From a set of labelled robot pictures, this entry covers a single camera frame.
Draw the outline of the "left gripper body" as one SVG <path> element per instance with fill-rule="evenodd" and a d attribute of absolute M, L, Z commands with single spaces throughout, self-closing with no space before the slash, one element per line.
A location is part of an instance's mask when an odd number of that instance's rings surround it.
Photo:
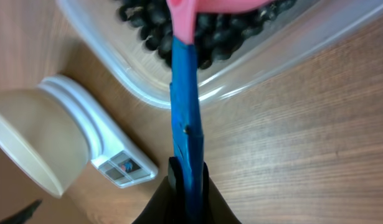
<path fill-rule="evenodd" d="M 0 220 L 0 224 L 25 224 L 29 219 L 32 218 L 33 214 L 41 205 L 41 203 L 41 199 L 35 200 L 19 212 Z"/>

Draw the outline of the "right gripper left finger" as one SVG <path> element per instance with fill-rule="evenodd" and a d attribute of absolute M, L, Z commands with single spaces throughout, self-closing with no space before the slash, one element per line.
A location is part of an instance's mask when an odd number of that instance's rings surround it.
<path fill-rule="evenodd" d="M 133 221 L 133 224 L 176 224 L 185 222 L 184 181 L 176 157 L 168 160 L 168 175 Z"/>

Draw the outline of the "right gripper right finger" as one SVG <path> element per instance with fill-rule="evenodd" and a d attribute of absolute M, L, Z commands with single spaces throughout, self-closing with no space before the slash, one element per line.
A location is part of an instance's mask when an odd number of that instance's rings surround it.
<path fill-rule="evenodd" d="M 209 177 L 209 170 L 206 163 L 204 163 L 203 169 L 203 198 L 204 223 L 241 224 Z"/>

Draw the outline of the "pink scoop with blue handle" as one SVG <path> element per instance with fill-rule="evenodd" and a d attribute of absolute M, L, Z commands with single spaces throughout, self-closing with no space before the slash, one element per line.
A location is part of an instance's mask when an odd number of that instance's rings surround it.
<path fill-rule="evenodd" d="M 171 127 L 174 155 L 169 159 L 175 177 L 175 223 L 204 223 L 207 187 L 204 171 L 204 134 L 197 82 L 194 32 L 197 14 L 240 13 L 254 10 L 266 0 L 167 0 L 173 27 Z"/>

